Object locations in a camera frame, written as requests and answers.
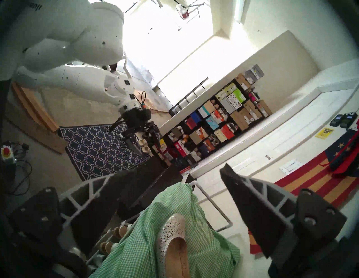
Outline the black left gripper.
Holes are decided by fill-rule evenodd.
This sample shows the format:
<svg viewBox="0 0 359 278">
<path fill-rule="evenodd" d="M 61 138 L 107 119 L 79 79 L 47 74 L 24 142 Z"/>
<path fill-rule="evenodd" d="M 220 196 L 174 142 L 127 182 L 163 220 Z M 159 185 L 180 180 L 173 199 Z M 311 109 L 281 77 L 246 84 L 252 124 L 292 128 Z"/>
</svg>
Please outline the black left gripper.
<svg viewBox="0 0 359 278">
<path fill-rule="evenodd" d="M 120 123 L 125 124 L 127 129 L 121 132 L 121 137 L 126 140 L 127 147 L 137 155 L 143 155 L 139 145 L 139 139 L 135 133 L 149 133 L 153 138 L 154 145 L 160 149 L 160 131 L 158 126 L 151 120 L 150 109 L 134 108 L 125 111 L 120 117 Z"/>
</svg>

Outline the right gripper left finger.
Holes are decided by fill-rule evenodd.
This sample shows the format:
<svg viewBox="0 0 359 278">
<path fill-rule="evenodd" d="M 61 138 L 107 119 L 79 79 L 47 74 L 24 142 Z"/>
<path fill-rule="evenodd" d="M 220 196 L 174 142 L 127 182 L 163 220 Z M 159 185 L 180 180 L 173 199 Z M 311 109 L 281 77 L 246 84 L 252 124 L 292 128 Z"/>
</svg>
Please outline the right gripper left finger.
<svg viewBox="0 0 359 278">
<path fill-rule="evenodd" d="M 49 246 L 72 247 L 89 254 L 110 219 L 125 201 L 135 171 L 88 180 L 58 196 L 47 187 L 20 205 L 9 216 L 14 232 Z"/>
</svg>

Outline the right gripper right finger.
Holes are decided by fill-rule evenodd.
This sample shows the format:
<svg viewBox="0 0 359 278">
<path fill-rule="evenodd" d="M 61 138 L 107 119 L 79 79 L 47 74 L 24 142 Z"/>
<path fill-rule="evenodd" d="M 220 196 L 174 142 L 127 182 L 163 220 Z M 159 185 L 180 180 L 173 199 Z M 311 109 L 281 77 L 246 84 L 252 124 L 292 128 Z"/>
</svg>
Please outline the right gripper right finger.
<svg viewBox="0 0 359 278">
<path fill-rule="evenodd" d="M 295 196 L 276 184 L 238 175 L 227 163 L 220 177 L 266 257 L 308 256 L 334 241 L 347 221 L 308 188 Z"/>
</svg>

